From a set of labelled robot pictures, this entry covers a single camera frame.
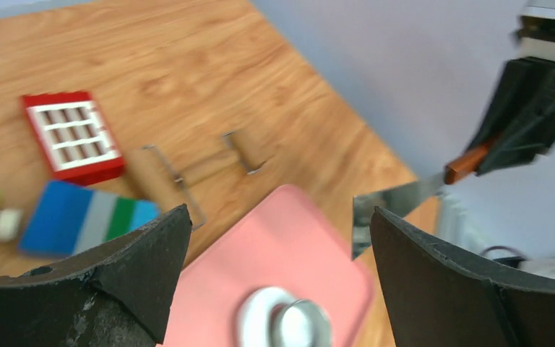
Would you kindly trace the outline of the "metal dough scraper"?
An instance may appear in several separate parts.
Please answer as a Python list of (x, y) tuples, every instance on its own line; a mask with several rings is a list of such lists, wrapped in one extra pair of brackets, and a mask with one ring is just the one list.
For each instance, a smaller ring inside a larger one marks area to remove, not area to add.
[(416, 181), (353, 198), (351, 259), (355, 260), (371, 246), (369, 226), (374, 208), (382, 207), (400, 218), (406, 217), (443, 186), (455, 184), (475, 172), (496, 142), (491, 138), (452, 160), (439, 172)]

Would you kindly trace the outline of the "wooden dough roller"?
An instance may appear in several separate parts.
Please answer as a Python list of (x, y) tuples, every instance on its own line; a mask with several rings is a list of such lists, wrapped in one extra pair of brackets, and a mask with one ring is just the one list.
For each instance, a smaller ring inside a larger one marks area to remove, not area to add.
[(195, 200), (190, 188), (206, 179), (239, 164), (246, 174), (258, 172), (268, 156), (251, 133), (244, 129), (222, 135), (225, 148), (177, 169), (156, 145), (145, 145), (125, 153), (126, 176), (143, 197), (155, 202), (165, 213), (186, 203), (197, 219), (192, 230), (207, 222), (207, 215)]

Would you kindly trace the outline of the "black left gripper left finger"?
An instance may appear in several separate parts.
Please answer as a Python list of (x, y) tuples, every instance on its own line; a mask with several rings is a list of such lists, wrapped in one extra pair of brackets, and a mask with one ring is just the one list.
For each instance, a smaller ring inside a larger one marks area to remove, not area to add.
[(162, 343), (191, 233), (180, 205), (75, 256), (0, 276), (0, 346)]

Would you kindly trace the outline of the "pink rectangular tray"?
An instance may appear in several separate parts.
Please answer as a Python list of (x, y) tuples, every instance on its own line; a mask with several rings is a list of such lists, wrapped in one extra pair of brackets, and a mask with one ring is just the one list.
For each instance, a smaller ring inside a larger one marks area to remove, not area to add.
[(334, 346), (352, 346), (374, 298), (349, 243), (297, 187), (282, 185), (181, 272), (166, 346), (235, 346), (236, 315), (277, 286), (329, 315)]

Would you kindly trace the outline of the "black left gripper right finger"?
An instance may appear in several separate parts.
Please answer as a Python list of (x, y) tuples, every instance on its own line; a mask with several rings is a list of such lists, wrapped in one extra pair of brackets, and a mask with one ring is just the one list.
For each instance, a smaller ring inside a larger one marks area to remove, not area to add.
[(397, 346), (555, 346), (555, 280), (488, 260), (383, 208), (371, 242)]

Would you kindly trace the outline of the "white dough ball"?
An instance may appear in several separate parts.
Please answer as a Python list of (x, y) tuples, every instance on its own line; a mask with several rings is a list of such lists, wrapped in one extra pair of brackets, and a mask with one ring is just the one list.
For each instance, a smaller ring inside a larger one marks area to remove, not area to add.
[(250, 294), (238, 310), (237, 346), (270, 347), (273, 312), (296, 299), (292, 293), (277, 286), (260, 288)]

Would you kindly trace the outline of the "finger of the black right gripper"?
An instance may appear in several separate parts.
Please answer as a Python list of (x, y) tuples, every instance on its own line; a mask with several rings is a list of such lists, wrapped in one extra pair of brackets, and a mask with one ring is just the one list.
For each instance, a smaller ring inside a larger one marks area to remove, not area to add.
[(555, 61), (509, 60), (468, 148), (493, 140), (476, 168), (484, 175), (525, 166), (555, 143)]

